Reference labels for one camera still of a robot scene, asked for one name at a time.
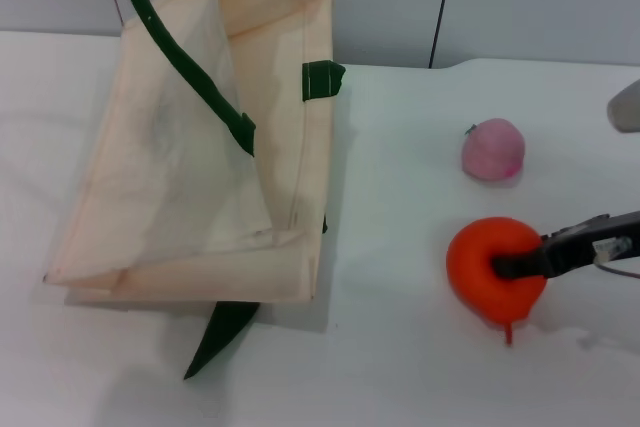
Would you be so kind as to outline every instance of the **tote bag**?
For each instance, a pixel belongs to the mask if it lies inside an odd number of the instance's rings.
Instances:
[[[332,0],[134,6],[46,281],[87,301],[311,299],[344,73]]]

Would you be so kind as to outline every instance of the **green strap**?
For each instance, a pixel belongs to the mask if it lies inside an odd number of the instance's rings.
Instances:
[[[193,90],[202,97],[211,110],[222,120],[234,139],[242,149],[253,155],[253,134],[255,124],[247,114],[240,115],[220,94],[207,73],[193,61],[191,57],[173,40],[156,13],[150,0],[131,0],[133,8],[140,20],[147,28],[149,35],[158,45],[162,53],[169,59],[171,65],[186,80]]]
[[[218,302],[211,315],[200,346],[184,374],[185,380],[196,375],[245,328],[258,311],[255,302]]]
[[[337,95],[346,70],[331,60],[302,64],[302,100],[306,102]]]

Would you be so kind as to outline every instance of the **toy fruit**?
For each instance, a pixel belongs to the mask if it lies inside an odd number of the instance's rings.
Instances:
[[[506,217],[477,220],[449,244],[447,274],[451,286],[478,314],[504,326],[509,345],[511,324],[527,318],[547,280],[542,276],[502,279],[493,271],[491,259],[530,252],[541,244],[535,230]]]
[[[505,119],[474,125],[462,148],[462,170],[480,180],[503,180],[522,169],[524,137]]]

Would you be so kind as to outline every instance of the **canvas bag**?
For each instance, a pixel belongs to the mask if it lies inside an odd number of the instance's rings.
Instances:
[[[331,5],[154,2],[175,42],[235,109],[232,120],[255,124],[250,147],[172,66],[148,26],[129,21],[95,154],[46,281],[97,301],[312,298],[331,96],[344,72],[328,62]]]

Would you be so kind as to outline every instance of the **gray object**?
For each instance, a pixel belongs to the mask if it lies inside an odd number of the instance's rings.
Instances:
[[[640,132],[640,80],[609,101],[607,114],[620,132]]]

